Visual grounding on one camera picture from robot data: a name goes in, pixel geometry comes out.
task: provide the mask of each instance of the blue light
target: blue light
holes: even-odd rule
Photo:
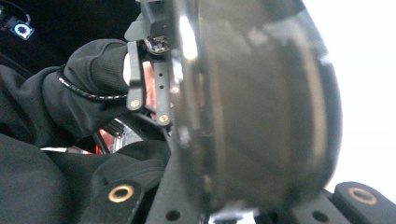
[[[11,31],[20,38],[27,40],[35,31],[35,29],[24,22],[17,22]]]

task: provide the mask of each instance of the black cable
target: black cable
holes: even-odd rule
[[[17,71],[19,74],[21,74],[24,78],[29,78],[32,77],[34,74],[27,70],[26,68],[20,66],[17,62],[14,60],[8,58],[5,54],[0,52],[0,64],[6,65],[7,67],[11,67],[15,71]]]
[[[108,101],[114,101],[114,100],[119,100],[119,99],[126,99],[127,94],[125,95],[112,95],[112,96],[101,96],[101,95],[95,95],[89,92],[86,92],[82,89],[80,89],[78,86],[74,85],[67,77],[64,76],[64,66],[61,66],[58,70],[57,73],[59,75],[58,79],[59,81],[66,86],[67,89],[72,91],[73,93],[82,96],[88,100],[95,101],[95,102],[108,102]]]
[[[156,127],[161,127],[161,126],[158,125],[158,123],[157,123],[155,120],[149,118],[149,117],[146,116],[146,115],[143,115],[143,114],[140,114],[140,113],[136,113],[135,115],[136,115],[138,118],[140,118],[140,119],[142,119],[142,120],[144,120],[144,121],[146,121],[146,122],[148,122],[148,123],[151,123],[151,124],[155,125]]]
[[[92,137],[102,154],[110,153],[110,150],[108,150],[108,147],[106,146],[105,140],[103,140],[103,137],[99,132],[94,133]]]
[[[9,5],[12,5],[12,6],[14,6],[15,8],[17,8],[19,11],[21,11],[22,13],[24,13],[25,14],[25,17],[26,17],[26,24],[30,24],[30,22],[32,21],[31,19],[30,19],[30,15],[25,11],[25,10],[23,10],[23,8],[21,8],[21,7],[19,7],[19,6],[17,6],[17,5],[15,5],[14,3],[11,3],[11,2],[8,2],[8,1],[6,1],[6,0],[0,0],[0,2],[4,2],[4,3],[6,3],[6,4],[9,4]]]

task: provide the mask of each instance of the wire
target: wire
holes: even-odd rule
[[[25,10],[23,10],[23,8],[21,8],[21,7],[17,6],[17,5],[15,5],[15,4],[11,3],[11,2],[8,2],[8,1],[6,1],[6,0],[0,0],[0,2],[4,2],[4,3],[6,3],[6,4],[12,5],[12,6],[14,6],[15,8],[17,8],[19,11],[21,11],[22,13],[24,13],[24,14],[25,14],[25,17],[26,17],[26,19],[27,19],[27,21],[25,22],[26,24],[29,25],[30,22],[32,21],[32,20],[30,19],[30,15],[29,15]]]
[[[92,137],[96,145],[99,146],[99,150],[100,152],[102,152],[102,154],[110,153],[110,150],[108,150],[108,147],[106,146],[105,140],[103,139],[102,135],[99,132],[94,133]]]
[[[78,86],[74,85],[67,77],[64,76],[64,65],[59,67],[56,71],[58,73],[58,80],[70,91],[73,93],[82,96],[88,100],[95,101],[95,102],[108,102],[114,101],[119,99],[126,99],[127,95],[112,95],[112,96],[101,96],[91,94],[80,89]]]

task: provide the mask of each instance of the hole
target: hole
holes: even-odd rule
[[[313,213],[312,213],[312,217],[313,217],[316,221],[323,222],[323,223],[329,221],[329,218],[328,218],[325,214],[323,214],[322,212],[319,212],[319,211],[313,212]]]
[[[177,221],[180,218],[180,213],[177,210],[172,210],[166,213],[168,221]]]
[[[127,189],[118,189],[114,195],[118,198],[124,197],[125,195],[128,194],[128,190]]]
[[[358,197],[360,197],[360,198],[362,198],[363,200],[372,200],[373,199],[373,197],[372,197],[372,195],[370,195],[370,194],[368,194],[367,192],[364,192],[364,191],[355,191],[355,192],[353,192],[356,196],[358,196]]]

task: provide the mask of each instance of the gloved hand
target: gloved hand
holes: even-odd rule
[[[77,49],[64,69],[64,76],[80,89],[97,95],[126,94],[123,81],[126,43],[116,39],[94,40]]]

